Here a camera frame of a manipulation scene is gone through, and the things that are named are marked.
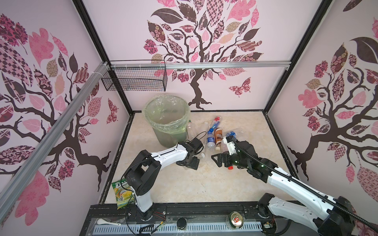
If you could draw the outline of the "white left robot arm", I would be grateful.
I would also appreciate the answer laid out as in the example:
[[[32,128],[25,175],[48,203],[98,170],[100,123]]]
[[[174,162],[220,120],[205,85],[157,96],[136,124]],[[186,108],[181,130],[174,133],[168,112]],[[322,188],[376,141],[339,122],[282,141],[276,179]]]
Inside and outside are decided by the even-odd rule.
[[[193,170],[199,166],[197,157],[203,151],[198,138],[179,142],[175,146],[159,152],[142,150],[123,174],[123,178],[134,193],[135,203],[140,213],[152,214],[152,189],[159,172],[165,167],[176,164]]]

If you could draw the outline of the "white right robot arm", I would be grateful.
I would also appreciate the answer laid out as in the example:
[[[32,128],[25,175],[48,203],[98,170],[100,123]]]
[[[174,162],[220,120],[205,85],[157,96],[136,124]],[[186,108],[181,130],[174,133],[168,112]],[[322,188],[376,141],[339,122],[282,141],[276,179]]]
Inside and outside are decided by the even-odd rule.
[[[352,206],[347,199],[336,199],[309,187],[273,161],[259,157],[253,145],[247,141],[234,140],[226,146],[226,152],[211,157],[218,167],[245,169],[254,178],[298,201],[292,203],[265,193],[255,207],[260,217],[281,216],[316,231],[320,236],[352,234],[355,224],[351,216]]]

